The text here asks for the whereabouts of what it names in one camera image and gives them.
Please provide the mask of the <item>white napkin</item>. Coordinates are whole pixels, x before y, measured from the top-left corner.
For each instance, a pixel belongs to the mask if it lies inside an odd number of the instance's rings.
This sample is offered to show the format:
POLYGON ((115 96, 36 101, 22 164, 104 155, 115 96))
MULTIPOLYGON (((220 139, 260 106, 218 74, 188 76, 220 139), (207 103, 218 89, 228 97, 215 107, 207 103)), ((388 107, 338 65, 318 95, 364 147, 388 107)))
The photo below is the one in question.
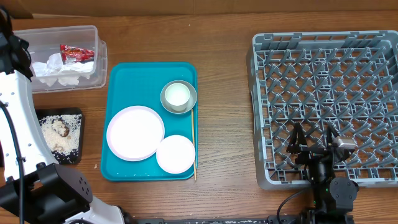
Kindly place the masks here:
POLYGON ((40 82, 51 87, 56 81, 63 86, 79 84, 79 77, 87 79, 94 69, 94 62, 70 62, 64 64, 61 53, 52 54, 46 63, 34 62, 31 65, 40 82))

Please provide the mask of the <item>rice food scraps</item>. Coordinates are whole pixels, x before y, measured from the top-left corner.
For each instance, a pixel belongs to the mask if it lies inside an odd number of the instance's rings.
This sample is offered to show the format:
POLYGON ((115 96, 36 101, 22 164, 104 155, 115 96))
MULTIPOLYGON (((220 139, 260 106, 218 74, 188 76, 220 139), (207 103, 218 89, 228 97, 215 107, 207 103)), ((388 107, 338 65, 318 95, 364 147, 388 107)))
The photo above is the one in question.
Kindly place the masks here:
POLYGON ((60 164, 77 164, 80 161, 81 114, 48 115, 39 119, 45 142, 60 164), (62 120, 69 128, 69 134, 61 137, 53 128, 56 120, 62 120))

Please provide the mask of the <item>red snack wrapper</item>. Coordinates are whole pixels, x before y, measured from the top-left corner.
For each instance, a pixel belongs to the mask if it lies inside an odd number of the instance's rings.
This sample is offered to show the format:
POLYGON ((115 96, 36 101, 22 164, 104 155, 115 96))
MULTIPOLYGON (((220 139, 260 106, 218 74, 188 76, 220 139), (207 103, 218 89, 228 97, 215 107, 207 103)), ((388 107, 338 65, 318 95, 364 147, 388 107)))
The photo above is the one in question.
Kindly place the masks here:
POLYGON ((86 63, 94 60, 95 52, 93 50, 72 47, 69 45, 60 45, 60 54, 64 64, 67 63, 86 63))

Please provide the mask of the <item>brown food chunk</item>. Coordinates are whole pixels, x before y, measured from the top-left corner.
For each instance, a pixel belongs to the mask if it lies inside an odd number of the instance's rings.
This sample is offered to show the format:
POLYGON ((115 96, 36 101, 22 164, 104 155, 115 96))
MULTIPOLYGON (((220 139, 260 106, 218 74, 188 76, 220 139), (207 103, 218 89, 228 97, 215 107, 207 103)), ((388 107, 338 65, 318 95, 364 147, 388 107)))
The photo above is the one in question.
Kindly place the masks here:
POLYGON ((56 130, 56 132, 58 132, 58 134, 61 137, 68 136, 69 131, 70 131, 68 126, 62 120, 56 120, 53 123, 53 128, 54 128, 54 130, 56 130))

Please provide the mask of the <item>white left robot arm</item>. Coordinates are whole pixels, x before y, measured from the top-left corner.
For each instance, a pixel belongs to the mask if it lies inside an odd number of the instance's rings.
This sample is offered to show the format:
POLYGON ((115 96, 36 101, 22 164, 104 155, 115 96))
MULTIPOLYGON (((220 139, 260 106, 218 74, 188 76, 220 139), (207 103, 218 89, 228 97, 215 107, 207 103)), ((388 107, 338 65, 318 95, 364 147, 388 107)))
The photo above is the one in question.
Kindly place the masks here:
POLYGON ((130 223, 121 207, 92 193, 85 176, 47 147, 32 100, 28 42, 1 35, 1 207, 21 223, 130 223))

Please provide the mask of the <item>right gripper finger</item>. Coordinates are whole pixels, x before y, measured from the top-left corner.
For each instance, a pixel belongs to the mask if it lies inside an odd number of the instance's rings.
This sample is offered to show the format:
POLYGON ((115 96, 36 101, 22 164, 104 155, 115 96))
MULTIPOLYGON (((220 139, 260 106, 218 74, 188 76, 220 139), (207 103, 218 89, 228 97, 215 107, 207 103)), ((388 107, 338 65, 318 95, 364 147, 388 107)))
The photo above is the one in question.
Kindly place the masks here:
POLYGON ((287 146, 289 153, 301 153, 308 150, 308 144, 300 123, 295 123, 291 134, 290 142, 287 146))
POLYGON ((328 149, 336 149, 338 147, 338 140, 340 135, 332 124, 326 128, 326 147, 328 149))

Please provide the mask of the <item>large pink plate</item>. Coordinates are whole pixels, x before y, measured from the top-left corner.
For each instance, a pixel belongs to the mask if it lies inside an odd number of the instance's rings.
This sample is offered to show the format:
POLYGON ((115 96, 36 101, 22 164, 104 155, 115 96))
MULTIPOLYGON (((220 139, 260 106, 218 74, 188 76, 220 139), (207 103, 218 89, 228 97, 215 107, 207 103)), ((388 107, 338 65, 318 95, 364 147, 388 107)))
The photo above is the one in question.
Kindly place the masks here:
POLYGON ((143 161, 155 154, 165 136, 162 118, 146 106, 130 106, 113 116, 106 129, 111 152, 124 161, 143 161))

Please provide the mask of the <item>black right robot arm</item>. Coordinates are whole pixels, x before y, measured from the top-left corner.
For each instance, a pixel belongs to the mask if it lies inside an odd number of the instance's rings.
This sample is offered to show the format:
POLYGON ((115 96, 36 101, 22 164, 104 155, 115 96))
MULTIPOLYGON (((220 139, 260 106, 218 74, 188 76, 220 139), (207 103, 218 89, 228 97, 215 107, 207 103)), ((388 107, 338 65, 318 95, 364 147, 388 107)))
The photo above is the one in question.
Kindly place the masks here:
POLYGON ((288 218, 288 223, 353 223, 348 215, 354 207, 359 186, 347 177, 337 177, 334 166, 349 158, 356 143, 329 126, 326 146, 308 146, 304 131, 295 123, 287 152, 296 154, 295 163, 304 166, 304 176, 313 192, 314 207, 306 208, 298 216, 288 218))

